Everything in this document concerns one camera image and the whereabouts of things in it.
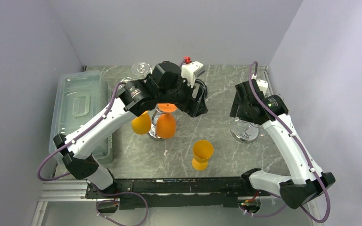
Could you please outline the yellow-orange wine glass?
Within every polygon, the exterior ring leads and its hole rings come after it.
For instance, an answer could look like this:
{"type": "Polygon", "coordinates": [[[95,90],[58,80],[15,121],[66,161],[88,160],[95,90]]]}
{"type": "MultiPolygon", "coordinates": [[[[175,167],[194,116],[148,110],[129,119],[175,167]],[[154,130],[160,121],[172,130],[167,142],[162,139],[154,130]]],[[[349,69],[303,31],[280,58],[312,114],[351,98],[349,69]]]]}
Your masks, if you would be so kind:
{"type": "Polygon", "coordinates": [[[205,170],[214,154],[213,145],[207,140],[199,140],[193,146],[192,166],[198,171],[205,170]]]}

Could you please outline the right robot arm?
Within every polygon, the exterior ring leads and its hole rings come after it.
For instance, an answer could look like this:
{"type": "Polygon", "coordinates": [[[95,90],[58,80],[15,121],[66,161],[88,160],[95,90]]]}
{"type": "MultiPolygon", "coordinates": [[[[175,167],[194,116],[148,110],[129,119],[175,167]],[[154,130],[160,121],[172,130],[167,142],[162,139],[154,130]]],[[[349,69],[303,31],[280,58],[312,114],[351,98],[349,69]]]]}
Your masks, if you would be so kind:
{"type": "Polygon", "coordinates": [[[297,209],[322,195],[322,185],[328,189],[335,183],[334,175],[324,172],[306,151],[280,96],[265,97],[254,79],[237,84],[235,88],[230,117],[262,126],[274,141],[290,172],[289,176],[282,176],[253,168],[241,176],[244,194],[266,191],[280,196],[290,208],[297,209]]]}

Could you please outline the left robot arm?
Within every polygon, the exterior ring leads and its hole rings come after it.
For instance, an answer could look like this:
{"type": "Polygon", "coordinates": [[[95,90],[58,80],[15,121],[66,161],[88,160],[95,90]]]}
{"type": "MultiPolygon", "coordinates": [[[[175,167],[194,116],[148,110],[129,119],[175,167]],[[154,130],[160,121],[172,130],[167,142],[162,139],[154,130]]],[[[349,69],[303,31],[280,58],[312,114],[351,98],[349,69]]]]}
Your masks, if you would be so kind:
{"type": "Polygon", "coordinates": [[[62,155],[66,169],[76,179],[93,183],[102,196],[112,197],[117,190],[115,178],[96,160],[93,150],[117,129],[157,104],[174,104],[190,117],[207,113],[205,87],[193,96],[195,80],[204,72],[205,66],[199,61],[182,66],[163,61],[143,79],[121,82],[107,106],[91,120],[69,135],[54,137],[56,152],[62,155]]]}

